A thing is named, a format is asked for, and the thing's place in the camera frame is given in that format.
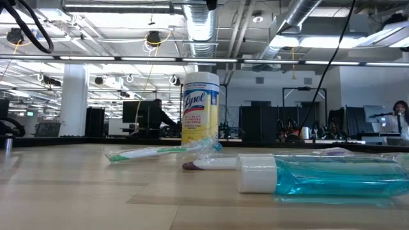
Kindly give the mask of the black ceiling speaker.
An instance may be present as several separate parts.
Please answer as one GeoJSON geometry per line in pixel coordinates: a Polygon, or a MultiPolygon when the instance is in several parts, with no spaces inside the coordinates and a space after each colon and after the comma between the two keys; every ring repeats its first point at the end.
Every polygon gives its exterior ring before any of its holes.
{"type": "Polygon", "coordinates": [[[21,45],[24,43],[24,35],[20,28],[11,28],[6,34],[6,39],[14,45],[21,45]]]}
{"type": "Polygon", "coordinates": [[[158,47],[161,43],[160,34],[158,31],[150,31],[146,37],[146,43],[150,47],[158,47]]]}

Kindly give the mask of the silver ventilation duct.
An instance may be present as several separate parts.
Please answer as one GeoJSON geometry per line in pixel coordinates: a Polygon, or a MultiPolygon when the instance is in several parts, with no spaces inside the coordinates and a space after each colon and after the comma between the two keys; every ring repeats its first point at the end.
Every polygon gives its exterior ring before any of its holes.
{"type": "Polygon", "coordinates": [[[217,11],[208,10],[206,0],[183,0],[190,51],[195,58],[210,58],[215,52],[217,11]]]}
{"type": "Polygon", "coordinates": [[[287,11],[274,17],[269,30],[270,42],[259,53],[258,59],[273,59],[283,47],[289,47],[284,44],[283,40],[286,38],[282,33],[299,35],[302,24],[321,2],[322,0],[292,0],[287,11]]]}

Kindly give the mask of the white round pillar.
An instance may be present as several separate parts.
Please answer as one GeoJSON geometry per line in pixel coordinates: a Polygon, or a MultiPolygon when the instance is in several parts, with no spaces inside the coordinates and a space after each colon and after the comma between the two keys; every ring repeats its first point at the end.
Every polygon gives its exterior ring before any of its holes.
{"type": "Polygon", "coordinates": [[[59,136],[85,134],[89,74],[87,65],[65,64],[59,136]]]}

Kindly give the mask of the black ribbed cabinet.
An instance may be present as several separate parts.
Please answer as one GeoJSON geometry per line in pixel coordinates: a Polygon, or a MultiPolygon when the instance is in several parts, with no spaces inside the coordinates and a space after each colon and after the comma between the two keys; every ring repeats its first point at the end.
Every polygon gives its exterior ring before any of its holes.
{"type": "Polygon", "coordinates": [[[86,137],[103,137],[105,109],[88,107],[86,111],[86,137]]]}

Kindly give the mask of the purple white wrapped toothbrush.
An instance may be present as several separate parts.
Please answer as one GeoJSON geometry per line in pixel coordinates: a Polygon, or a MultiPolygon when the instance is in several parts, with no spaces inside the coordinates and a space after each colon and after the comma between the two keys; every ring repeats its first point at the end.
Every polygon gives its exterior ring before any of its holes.
{"type": "MultiPolygon", "coordinates": [[[[346,156],[352,152],[344,148],[324,148],[324,149],[305,149],[288,150],[271,153],[244,153],[246,157],[267,157],[268,155],[325,155],[325,156],[346,156]]],[[[184,170],[235,170],[236,158],[238,155],[227,155],[223,157],[211,157],[182,164],[184,170]]]]}

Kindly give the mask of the person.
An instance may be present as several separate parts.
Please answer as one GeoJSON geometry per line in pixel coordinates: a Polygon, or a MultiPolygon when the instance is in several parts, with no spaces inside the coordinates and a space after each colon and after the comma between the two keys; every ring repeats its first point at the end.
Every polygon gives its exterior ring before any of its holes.
{"type": "Polygon", "coordinates": [[[162,123],[165,123],[167,126],[176,127],[175,123],[163,110],[162,110],[162,101],[161,99],[154,99],[153,110],[151,115],[153,116],[153,121],[150,121],[150,129],[152,129],[152,135],[160,137],[160,126],[162,123]]]}
{"type": "Polygon", "coordinates": [[[391,115],[386,115],[382,131],[386,133],[400,133],[404,141],[409,141],[409,106],[403,101],[397,101],[391,115]]]}
{"type": "Polygon", "coordinates": [[[279,142],[285,143],[303,143],[304,141],[299,135],[298,125],[293,118],[277,121],[277,138],[279,142]]]}
{"type": "Polygon", "coordinates": [[[340,139],[341,138],[339,125],[338,125],[337,121],[335,121],[335,120],[332,120],[329,123],[328,137],[329,137],[329,139],[340,139]]]}

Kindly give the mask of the grey computer monitor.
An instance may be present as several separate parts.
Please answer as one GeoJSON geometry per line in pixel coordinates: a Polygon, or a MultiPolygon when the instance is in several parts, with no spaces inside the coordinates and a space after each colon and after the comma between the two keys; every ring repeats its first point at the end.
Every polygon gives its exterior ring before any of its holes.
{"type": "Polygon", "coordinates": [[[363,108],[366,123],[385,123],[385,116],[389,112],[386,107],[379,105],[365,105],[363,108]]]}

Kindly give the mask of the black crossbar with light strips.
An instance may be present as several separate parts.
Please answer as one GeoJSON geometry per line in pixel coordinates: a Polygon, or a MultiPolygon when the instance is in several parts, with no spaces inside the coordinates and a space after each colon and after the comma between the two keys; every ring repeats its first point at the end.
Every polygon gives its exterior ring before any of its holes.
{"type": "Polygon", "coordinates": [[[358,62],[358,61],[316,61],[316,60],[287,60],[287,59],[233,59],[233,58],[197,58],[197,57],[150,57],[150,56],[44,56],[44,55],[16,55],[0,54],[0,59],[19,61],[34,61],[44,63],[104,63],[104,64],[153,64],[170,65],[172,63],[183,63],[187,65],[202,64],[245,64],[245,65],[308,65],[324,66],[363,66],[363,67],[387,67],[387,68],[409,68],[409,63],[398,62],[358,62]]]}

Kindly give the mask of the yellow Lysol wipes canister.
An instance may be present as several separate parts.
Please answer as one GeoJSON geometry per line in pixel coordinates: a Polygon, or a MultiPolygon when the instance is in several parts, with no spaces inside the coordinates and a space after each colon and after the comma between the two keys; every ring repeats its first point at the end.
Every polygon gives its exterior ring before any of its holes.
{"type": "Polygon", "coordinates": [[[218,139],[219,76],[210,72],[194,72],[185,76],[181,143],[204,138],[218,139]]]}

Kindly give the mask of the black computer monitor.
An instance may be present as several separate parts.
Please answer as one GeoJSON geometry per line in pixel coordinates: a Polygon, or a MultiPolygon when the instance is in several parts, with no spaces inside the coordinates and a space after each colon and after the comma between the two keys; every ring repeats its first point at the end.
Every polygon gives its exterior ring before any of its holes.
{"type": "Polygon", "coordinates": [[[346,129],[349,136],[366,131],[366,121],[363,107],[346,106],[346,129]]]}
{"type": "Polygon", "coordinates": [[[122,121],[124,123],[147,122],[148,109],[151,102],[125,101],[123,102],[122,121]]]}
{"type": "Polygon", "coordinates": [[[0,99],[0,118],[8,117],[9,106],[10,106],[9,99],[0,99]]]}

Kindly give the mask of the blue mouthwash bottle white cap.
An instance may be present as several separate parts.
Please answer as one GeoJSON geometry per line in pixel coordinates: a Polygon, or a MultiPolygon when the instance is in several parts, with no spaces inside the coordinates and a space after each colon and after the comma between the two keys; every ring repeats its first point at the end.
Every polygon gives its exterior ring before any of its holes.
{"type": "Polygon", "coordinates": [[[240,193],[393,197],[409,194],[409,170],[380,157],[242,154],[236,186],[240,193]]]}

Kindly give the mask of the black room divider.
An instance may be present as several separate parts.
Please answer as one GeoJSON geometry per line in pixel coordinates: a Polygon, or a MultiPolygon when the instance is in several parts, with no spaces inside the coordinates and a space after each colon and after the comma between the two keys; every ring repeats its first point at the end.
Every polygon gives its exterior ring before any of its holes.
{"type": "Polygon", "coordinates": [[[276,142],[277,121],[293,118],[299,129],[312,128],[320,120],[319,105],[312,109],[309,103],[301,103],[286,107],[286,118],[282,117],[282,106],[267,106],[262,102],[253,103],[251,106],[240,107],[239,129],[241,138],[246,142],[276,142]]]}

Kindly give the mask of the black gantry frame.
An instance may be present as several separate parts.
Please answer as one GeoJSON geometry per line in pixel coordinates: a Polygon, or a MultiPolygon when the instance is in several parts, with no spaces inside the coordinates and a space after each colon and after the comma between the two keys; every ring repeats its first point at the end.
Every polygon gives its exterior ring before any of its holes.
{"type": "Polygon", "coordinates": [[[328,112],[327,112],[327,90],[326,89],[318,89],[318,88],[311,88],[307,86],[297,87],[297,88],[282,88],[282,117],[286,118],[286,105],[285,99],[294,91],[315,91],[317,95],[320,95],[324,99],[324,112],[325,112],[325,122],[328,119],[328,112]]]}

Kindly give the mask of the black table frame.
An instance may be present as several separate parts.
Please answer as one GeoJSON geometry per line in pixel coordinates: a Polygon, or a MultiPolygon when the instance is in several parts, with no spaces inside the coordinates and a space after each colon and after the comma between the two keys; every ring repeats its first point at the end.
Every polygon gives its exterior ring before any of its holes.
{"type": "MultiPolygon", "coordinates": [[[[130,145],[153,145],[153,146],[179,146],[179,140],[172,139],[108,139],[94,137],[33,137],[17,138],[14,140],[15,147],[53,146],[68,144],[130,144],[130,145]]],[[[222,141],[226,148],[298,148],[298,149],[321,149],[321,148],[344,148],[350,151],[363,153],[409,153],[409,147],[404,146],[380,146],[368,144],[354,144],[351,142],[335,143],[279,143],[279,142],[236,142],[233,140],[222,141]]]]}

